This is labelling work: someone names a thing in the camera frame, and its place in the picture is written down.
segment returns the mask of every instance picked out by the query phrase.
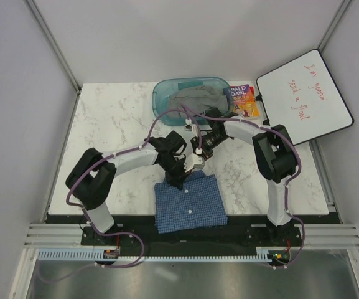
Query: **marble countertop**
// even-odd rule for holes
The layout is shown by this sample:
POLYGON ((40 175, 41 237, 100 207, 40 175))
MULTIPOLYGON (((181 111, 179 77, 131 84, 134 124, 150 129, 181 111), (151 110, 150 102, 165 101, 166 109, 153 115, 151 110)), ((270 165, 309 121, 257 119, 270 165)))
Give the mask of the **marble countertop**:
MULTIPOLYGON (((230 82, 241 85, 251 82, 230 82)), ((141 144, 153 119, 152 91, 156 83, 84 84, 59 167, 49 214, 82 214, 66 205, 65 180, 84 151, 95 147, 112 152, 141 144)), ((159 122, 153 136, 180 133, 182 126, 159 122)), ((302 160, 301 175, 290 184, 289 208, 294 214, 328 214, 326 200, 308 143, 296 146, 302 160)), ((227 140, 214 149, 204 172, 217 177, 227 214, 258 215, 268 211, 268 188, 256 165, 254 149, 240 140, 227 140)), ((155 183, 164 179, 158 165, 141 167, 114 179, 106 203, 112 214, 154 214, 155 183)))

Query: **metal floor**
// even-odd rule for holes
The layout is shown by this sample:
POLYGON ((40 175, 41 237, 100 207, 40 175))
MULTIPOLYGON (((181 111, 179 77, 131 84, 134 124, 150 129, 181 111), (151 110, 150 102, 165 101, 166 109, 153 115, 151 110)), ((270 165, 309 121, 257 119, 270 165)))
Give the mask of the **metal floor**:
MULTIPOLYGON (((56 279, 89 262, 37 263, 45 278, 56 279)), ((359 292, 346 252, 305 250, 287 270, 271 270, 255 263, 228 262, 145 262, 127 269, 89 268, 52 285, 33 278, 27 297, 354 299, 359 298, 359 292)))

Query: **blue plastic tub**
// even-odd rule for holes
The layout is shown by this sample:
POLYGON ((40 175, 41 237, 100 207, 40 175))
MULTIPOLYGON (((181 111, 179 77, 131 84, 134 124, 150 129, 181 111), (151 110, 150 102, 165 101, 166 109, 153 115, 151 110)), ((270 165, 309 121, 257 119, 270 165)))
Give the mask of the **blue plastic tub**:
MULTIPOLYGON (((153 113, 159 116, 167 110, 167 103, 169 97, 179 90, 184 88, 194 87, 197 85, 211 86, 216 89, 223 90, 229 87, 229 83, 218 77, 205 77, 205 78, 183 78, 183 79, 170 79, 159 82, 153 90, 153 113)), ((228 111, 233 111, 233 103, 228 99, 228 111)), ((197 123, 204 125, 207 124, 206 119, 197 117, 197 123)), ((182 126, 185 125, 185 118, 172 118, 164 115, 160 120, 169 126, 182 126)))

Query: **black mounting plate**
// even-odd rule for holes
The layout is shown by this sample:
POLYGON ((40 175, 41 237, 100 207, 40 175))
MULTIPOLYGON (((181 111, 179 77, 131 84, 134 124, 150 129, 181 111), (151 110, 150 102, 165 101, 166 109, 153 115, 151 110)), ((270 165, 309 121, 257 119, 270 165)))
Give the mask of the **black mounting plate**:
MULTIPOLYGON (((108 233, 133 232, 145 243, 145 256, 186 257, 186 256, 236 256, 256 255, 256 247, 300 246, 301 234, 298 227, 291 227, 286 235, 273 239, 265 226, 251 226, 231 223, 226 226, 204 227, 159 234, 154 222, 117 223, 108 233)), ((100 237, 91 227, 84 227, 81 245, 116 246, 117 238, 100 237)), ((119 238, 121 256, 139 255, 141 245, 135 238, 121 235, 119 238)))

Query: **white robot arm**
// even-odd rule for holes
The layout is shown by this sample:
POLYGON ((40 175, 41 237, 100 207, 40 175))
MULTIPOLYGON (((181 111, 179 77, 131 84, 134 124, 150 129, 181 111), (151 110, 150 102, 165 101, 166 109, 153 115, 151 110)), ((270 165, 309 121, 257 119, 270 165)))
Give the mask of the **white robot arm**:
MULTIPOLYGON (((206 116, 208 115, 223 118, 217 110, 207 111, 206 116)), ((239 120, 240 116, 230 115, 229 119, 239 120)), ((159 164, 166 171, 166 181, 182 189, 182 184, 191 170, 203 168, 205 161, 212 157, 212 149, 228 138, 238 138, 254 146, 259 172, 268 184, 268 220, 274 227, 288 224, 291 218, 284 207, 284 182, 295 173, 297 166, 296 158, 288 145, 276 138, 273 133, 247 126, 239 121, 219 120, 209 121, 208 124, 211 130, 190 140, 193 154, 188 157, 180 158, 176 154, 186 142, 178 133, 171 131, 165 138, 150 138, 149 143, 139 150, 107 159, 94 169, 94 176, 85 176, 73 191, 73 195, 83 204, 96 228, 100 232, 106 232, 114 225, 105 201, 116 176, 141 166, 159 164), (202 139, 201 150, 198 148, 199 138, 202 139)), ((285 127, 278 125, 272 129, 290 140, 285 127)), ((107 156, 108 154, 100 153, 94 148, 86 150, 68 176, 67 187, 71 189, 87 169, 107 156)))

